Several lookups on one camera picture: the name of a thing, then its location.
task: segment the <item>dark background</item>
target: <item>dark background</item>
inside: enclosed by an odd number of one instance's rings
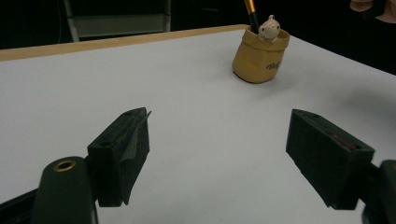
[[[71,2],[76,15],[163,10],[161,0]],[[295,37],[396,75],[396,24],[364,20],[361,13],[349,8],[348,0],[316,5],[308,1],[256,0],[255,5],[260,22],[273,14],[281,28]],[[0,49],[72,42],[64,14],[63,0],[1,0]],[[230,24],[249,24],[243,0],[172,1],[172,31]]]

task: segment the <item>table edge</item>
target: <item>table edge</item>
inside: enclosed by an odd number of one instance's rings
[[[174,31],[167,33],[157,33],[148,35],[132,35],[117,38],[106,38],[91,41],[81,41],[76,43],[65,43],[56,45],[46,45],[18,49],[1,49],[0,62],[12,61],[18,59],[27,59],[34,57],[50,56],[57,54],[65,54],[92,49],[106,49],[127,45],[144,44],[155,41],[163,41],[169,39],[177,39],[195,35],[209,35],[221,32],[235,31],[246,29],[245,24],[226,25],[218,27],[208,27],[200,29],[190,29],[182,31]]]

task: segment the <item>table surface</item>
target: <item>table surface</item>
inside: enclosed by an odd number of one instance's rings
[[[294,36],[275,79],[231,68],[245,25],[0,50],[0,202],[145,107],[150,153],[130,204],[100,223],[361,223],[325,206],[286,153],[293,108],[396,158],[396,77]]]

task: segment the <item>figurine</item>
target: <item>figurine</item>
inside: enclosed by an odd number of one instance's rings
[[[271,39],[271,43],[276,41],[276,37],[279,34],[280,25],[279,22],[275,20],[274,15],[268,17],[268,21],[265,21],[259,27],[259,38],[260,40]]]

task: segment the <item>paper bag pen holder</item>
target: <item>paper bag pen holder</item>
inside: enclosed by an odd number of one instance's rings
[[[282,63],[289,40],[289,33],[282,29],[272,42],[270,39],[259,39],[258,35],[250,31],[250,26],[247,27],[233,59],[233,71],[250,83],[263,83],[273,79]]]

